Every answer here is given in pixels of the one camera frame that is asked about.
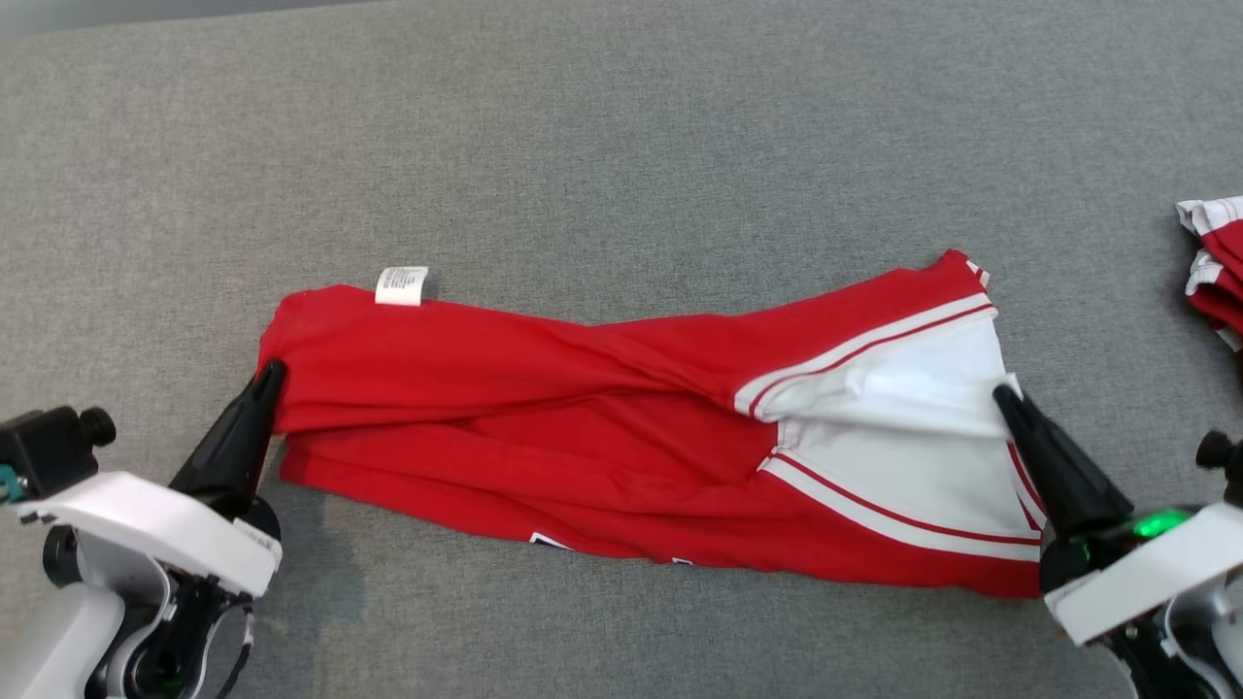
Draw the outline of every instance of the robotic arm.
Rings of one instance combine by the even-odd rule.
[[[62,407],[0,424],[0,505],[51,525],[44,570],[58,588],[7,657],[4,697],[194,699],[221,617],[254,602],[281,562],[276,514],[256,496],[285,366],[267,364],[167,486],[98,473],[107,413]]]
[[[1243,570],[1243,449],[1212,432],[1196,455],[1224,469],[1222,501],[1137,512],[1029,398],[993,398],[1049,515],[1040,590],[1070,639],[1109,650],[1137,699],[1243,698],[1243,623],[1226,596]]]

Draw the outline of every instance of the label on robot arm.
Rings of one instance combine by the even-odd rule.
[[[421,306],[428,267],[388,267],[375,284],[375,302],[393,306]]]
[[[281,557],[285,555],[285,550],[281,549],[280,541],[272,539],[270,535],[264,534],[250,522],[245,522],[242,520],[234,520],[234,529],[249,536],[250,540],[254,541],[255,544],[259,544],[264,549],[271,551],[272,555],[276,556],[276,567],[281,567]]]

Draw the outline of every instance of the green led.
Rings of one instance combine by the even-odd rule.
[[[1140,539],[1156,539],[1190,519],[1191,515],[1182,510],[1161,510],[1135,522],[1131,532]]]

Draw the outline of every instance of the red and white garment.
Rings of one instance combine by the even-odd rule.
[[[583,326],[348,286],[287,297],[286,480],[602,556],[1038,595],[1040,512],[950,251],[742,316]]]
[[[1191,264],[1187,299],[1208,316],[1232,351],[1243,350],[1243,197],[1176,205],[1178,220],[1204,245]]]

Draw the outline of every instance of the teal connector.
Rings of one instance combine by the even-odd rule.
[[[7,464],[0,464],[0,505],[16,502],[26,496],[17,473]]]

